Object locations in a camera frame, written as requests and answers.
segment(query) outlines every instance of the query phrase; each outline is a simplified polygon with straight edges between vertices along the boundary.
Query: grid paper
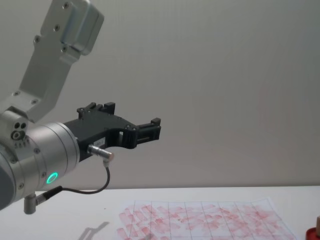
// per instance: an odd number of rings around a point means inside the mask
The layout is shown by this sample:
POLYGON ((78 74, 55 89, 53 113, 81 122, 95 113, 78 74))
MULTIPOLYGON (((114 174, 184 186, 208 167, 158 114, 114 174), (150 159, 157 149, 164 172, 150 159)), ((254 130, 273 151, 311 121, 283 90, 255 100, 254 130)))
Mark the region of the grid paper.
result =
POLYGON ((132 201, 116 240, 297 240, 269 198, 252 202, 132 201))

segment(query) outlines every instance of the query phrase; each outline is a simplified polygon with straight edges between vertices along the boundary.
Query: green led light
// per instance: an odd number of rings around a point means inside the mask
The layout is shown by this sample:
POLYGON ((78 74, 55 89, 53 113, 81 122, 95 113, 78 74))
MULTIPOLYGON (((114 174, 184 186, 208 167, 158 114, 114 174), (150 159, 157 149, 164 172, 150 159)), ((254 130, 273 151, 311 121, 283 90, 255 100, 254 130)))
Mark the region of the green led light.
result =
POLYGON ((57 172, 51 173, 51 175, 50 175, 50 176, 48 177, 48 179, 46 180, 46 184, 51 184, 51 183, 54 182, 57 178, 58 178, 58 173, 57 173, 57 172))

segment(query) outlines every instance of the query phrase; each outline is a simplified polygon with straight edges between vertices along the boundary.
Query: white wall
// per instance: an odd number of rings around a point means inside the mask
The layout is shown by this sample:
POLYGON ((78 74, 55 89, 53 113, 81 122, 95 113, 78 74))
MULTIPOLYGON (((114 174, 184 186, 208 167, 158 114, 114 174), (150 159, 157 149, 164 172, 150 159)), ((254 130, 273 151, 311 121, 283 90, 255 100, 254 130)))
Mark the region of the white wall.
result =
MULTIPOLYGON (((50 0, 0 2, 0 98, 18 86, 50 0)), ((93 0, 105 22, 41 123, 116 102, 161 139, 112 149, 111 188, 320 184, 319 0, 93 0)), ((97 158, 57 184, 97 188, 97 158)))

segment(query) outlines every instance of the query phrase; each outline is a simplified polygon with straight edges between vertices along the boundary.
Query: red object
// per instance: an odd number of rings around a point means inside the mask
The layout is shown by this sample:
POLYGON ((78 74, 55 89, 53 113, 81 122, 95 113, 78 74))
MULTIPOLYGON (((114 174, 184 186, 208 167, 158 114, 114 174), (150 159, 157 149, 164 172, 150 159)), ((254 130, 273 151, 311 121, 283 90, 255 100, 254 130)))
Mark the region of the red object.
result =
POLYGON ((305 240, 320 240, 320 237, 316 234, 316 228, 310 228, 308 231, 306 231, 305 234, 305 240))

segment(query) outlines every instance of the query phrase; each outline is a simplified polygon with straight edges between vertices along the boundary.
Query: white table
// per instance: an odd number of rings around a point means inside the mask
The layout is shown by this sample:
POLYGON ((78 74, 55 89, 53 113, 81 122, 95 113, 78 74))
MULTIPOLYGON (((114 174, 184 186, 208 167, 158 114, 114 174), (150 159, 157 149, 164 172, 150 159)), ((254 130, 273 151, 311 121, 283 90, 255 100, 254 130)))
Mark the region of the white table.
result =
POLYGON ((265 197, 271 197, 283 220, 304 240, 306 230, 315 226, 320 215, 320 186, 117 189, 94 195, 62 192, 38 206, 33 215, 24 214, 23 200, 0 211, 0 239, 113 239, 119 210, 128 200, 214 202, 265 197), (92 237, 84 237, 88 228, 96 232, 92 237))

